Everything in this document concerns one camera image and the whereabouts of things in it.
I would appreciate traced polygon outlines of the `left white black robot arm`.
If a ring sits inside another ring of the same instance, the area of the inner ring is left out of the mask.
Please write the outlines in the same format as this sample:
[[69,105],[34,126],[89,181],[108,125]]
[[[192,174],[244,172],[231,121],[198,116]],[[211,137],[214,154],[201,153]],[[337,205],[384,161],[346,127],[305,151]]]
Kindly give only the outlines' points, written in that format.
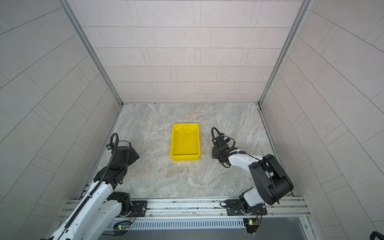
[[108,146],[112,150],[110,162],[97,173],[86,196],[50,235],[50,240],[97,240],[116,217],[128,217],[127,226],[136,220],[138,212],[130,194],[115,189],[123,183],[128,167],[140,156],[131,143],[127,146],[109,143]]

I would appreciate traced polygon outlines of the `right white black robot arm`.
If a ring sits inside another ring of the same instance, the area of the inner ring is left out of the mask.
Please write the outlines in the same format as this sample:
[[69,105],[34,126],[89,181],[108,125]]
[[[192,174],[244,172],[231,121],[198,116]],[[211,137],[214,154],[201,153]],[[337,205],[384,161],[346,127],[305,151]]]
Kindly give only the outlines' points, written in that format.
[[241,168],[250,173],[255,186],[239,196],[238,204],[226,204],[227,208],[239,209],[245,215],[264,212],[259,208],[264,204],[272,206],[279,203],[280,199],[294,190],[293,182],[275,156],[268,154],[263,157],[253,156],[245,151],[240,151],[233,139],[219,133],[212,134],[212,158],[229,169],[232,166]]

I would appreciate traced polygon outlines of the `yellow plastic bin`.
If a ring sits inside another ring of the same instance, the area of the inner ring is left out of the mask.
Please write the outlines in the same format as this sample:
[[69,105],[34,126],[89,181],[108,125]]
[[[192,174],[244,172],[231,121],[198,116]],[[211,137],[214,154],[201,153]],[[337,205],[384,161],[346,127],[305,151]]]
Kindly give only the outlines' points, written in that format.
[[200,159],[199,124],[182,123],[173,125],[170,156],[173,161],[195,161]]

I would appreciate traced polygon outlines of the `left green circuit board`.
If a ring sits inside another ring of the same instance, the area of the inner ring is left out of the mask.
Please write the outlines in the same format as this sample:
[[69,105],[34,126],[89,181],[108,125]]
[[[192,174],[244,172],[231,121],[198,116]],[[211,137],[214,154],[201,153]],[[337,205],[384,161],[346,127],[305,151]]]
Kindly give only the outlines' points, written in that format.
[[131,226],[131,221],[118,222],[113,226],[114,231],[128,231]]

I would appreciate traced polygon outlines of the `white ventilation grille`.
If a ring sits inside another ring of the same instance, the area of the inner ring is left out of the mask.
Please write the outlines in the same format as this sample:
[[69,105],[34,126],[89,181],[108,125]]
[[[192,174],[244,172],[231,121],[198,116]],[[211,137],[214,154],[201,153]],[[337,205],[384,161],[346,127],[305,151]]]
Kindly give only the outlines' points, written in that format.
[[244,229],[243,219],[136,220],[129,230]]

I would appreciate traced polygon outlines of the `right circuit board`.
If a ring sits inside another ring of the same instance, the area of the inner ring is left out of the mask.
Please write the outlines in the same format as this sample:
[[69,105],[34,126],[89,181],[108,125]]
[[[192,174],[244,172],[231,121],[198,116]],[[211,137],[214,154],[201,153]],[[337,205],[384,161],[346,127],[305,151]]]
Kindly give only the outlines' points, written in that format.
[[248,234],[255,234],[260,227],[259,219],[243,219]]

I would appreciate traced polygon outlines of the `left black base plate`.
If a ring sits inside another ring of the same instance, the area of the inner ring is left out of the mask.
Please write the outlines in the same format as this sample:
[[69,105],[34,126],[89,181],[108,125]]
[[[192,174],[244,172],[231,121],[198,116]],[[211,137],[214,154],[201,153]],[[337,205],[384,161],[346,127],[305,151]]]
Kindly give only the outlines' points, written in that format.
[[121,218],[142,218],[146,214],[147,201],[131,201],[131,210],[125,215],[119,216]]

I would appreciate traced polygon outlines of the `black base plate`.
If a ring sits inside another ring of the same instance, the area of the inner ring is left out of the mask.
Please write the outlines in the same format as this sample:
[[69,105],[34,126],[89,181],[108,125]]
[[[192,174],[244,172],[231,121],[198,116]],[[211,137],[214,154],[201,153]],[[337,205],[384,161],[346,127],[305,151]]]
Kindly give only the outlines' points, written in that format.
[[146,214],[147,201],[131,201],[131,210],[125,215],[119,216],[121,218],[142,218]]
[[227,210],[228,216],[266,216],[268,214],[264,203],[248,208],[244,201],[229,199],[220,202],[220,206]]

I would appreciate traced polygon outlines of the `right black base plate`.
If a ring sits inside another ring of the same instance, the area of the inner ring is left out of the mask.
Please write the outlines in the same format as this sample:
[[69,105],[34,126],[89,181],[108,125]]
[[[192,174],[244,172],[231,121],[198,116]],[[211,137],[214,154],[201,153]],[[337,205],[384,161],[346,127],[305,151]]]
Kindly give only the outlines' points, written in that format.
[[227,210],[228,216],[266,216],[268,214],[264,203],[248,208],[244,201],[229,199],[220,202],[220,206]]

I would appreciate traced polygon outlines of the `aluminium mounting rail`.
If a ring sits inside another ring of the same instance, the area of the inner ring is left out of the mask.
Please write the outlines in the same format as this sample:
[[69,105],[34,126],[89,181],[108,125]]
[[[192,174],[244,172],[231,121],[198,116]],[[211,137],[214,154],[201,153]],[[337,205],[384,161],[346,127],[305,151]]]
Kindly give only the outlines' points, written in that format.
[[212,198],[150,198],[132,199],[131,201],[147,201],[146,214],[137,220],[160,219],[226,219],[226,218],[285,218],[310,217],[310,211],[303,197],[284,197],[279,204],[265,204],[266,216],[228,216],[227,210],[220,202],[235,197]]

